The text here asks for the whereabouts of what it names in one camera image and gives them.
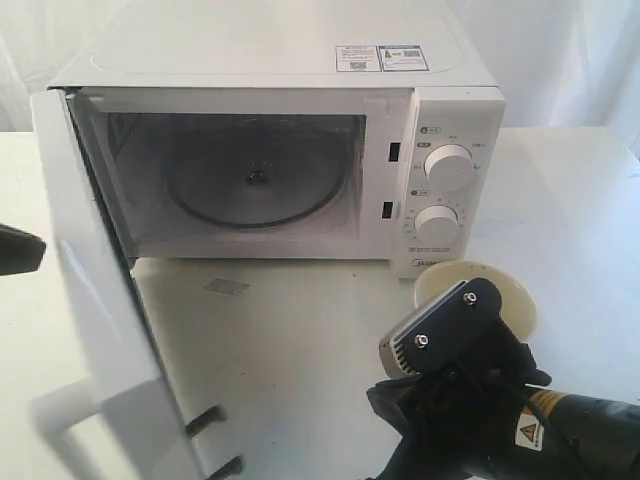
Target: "microwave door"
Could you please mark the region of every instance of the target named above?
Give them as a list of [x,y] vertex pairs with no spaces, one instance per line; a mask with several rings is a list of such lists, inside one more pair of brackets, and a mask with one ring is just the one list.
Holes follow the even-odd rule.
[[[144,309],[115,242],[111,223],[103,215],[102,198],[87,174],[88,162],[67,108],[65,93],[51,90],[32,97],[34,129],[50,203],[50,214],[62,275],[82,341],[91,378],[88,388],[72,398],[49,402],[72,409],[87,391],[94,410],[64,414],[77,422],[97,413],[103,417],[140,478],[154,480],[203,479],[204,474],[184,422],[169,389],[153,340],[146,330]],[[60,408],[34,412],[36,426],[61,425]],[[52,432],[43,433],[45,440]],[[74,473],[83,475],[82,450],[77,442],[48,440]]]

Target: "white backdrop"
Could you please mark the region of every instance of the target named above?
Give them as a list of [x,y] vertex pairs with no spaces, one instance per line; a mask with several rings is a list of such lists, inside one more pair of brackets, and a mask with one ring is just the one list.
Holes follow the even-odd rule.
[[[505,126],[609,125],[640,153],[640,0],[447,1],[503,89]],[[29,94],[125,3],[0,0],[0,130],[31,129]]]

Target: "timer knob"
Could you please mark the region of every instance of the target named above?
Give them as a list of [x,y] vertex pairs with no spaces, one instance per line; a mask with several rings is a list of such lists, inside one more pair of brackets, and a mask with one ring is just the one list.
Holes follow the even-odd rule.
[[424,173],[436,190],[455,192],[473,180],[476,169],[466,148],[444,145],[427,156]]
[[422,210],[416,215],[414,224],[420,243],[429,247],[449,245],[460,233],[456,212],[442,205]]

